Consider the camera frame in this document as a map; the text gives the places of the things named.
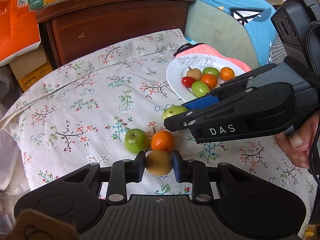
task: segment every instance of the floral tablecloth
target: floral tablecloth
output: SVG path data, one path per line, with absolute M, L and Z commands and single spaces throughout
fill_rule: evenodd
M 90 162 L 104 167 L 134 159 L 124 148 L 125 133 L 140 128 L 151 138 L 165 129 L 163 111 L 183 103 L 170 89 L 165 72 L 176 49 L 185 43 L 178 29 L 122 41 L 60 67 L 23 94 L 0 127 L 21 149 L 30 188 Z M 228 162 L 297 194 L 307 208 L 303 228 L 307 225 L 316 183 L 307 170 L 290 163 L 272 136 L 196 144 L 188 130 L 173 134 L 184 159 L 209 166 Z M 127 185 L 127 192 L 190 194 L 191 184 L 176 183 L 173 171 L 163 177 L 145 172 L 141 183 Z

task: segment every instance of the brown stuffed toy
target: brown stuffed toy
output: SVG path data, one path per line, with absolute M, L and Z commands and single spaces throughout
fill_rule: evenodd
M 16 226 L 3 240 L 79 240 L 72 225 L 32 209 L 23 210 Z

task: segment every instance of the wooden furniture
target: wooden furniture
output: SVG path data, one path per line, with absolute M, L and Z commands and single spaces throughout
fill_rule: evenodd
M 45 23 L 57 67 L 114 43 L 185 29 L 195 0 L 65 0 L 36 11 Z

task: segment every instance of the pear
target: pear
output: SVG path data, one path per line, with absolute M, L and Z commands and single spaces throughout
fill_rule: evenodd
M 191 68 L 191 67 L 188 67 L 189 70 L 187 71 L 187 77 L 193 77 L 194 79 L 196 80 L 200 80 L 201 77 L 202 77 L 202 72 L 200 69 L 198 68 Z

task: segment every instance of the white plate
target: white plate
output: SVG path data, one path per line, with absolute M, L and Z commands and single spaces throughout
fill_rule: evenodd
M 181 79 L 186 76 L 188 66 L 191 68 L 198 68 L 201 71 L 206 67 L 215 67 L 219 71 L 223 67 L 232 68 L 235 72 L 235 76 L 244 74 L 245 71 L 239 68 L 237 65 L 223 59 L 220 57 L 208 55 L 208 54 L 187 54 L 181 57 L 174 59 L 167 67 L 167 81 L 172 88 L 172 90 L 185 102 L 196 99 L 196 96 L 191 92 L 191 88 L 187 89 L 184 85 L 181 84 Z

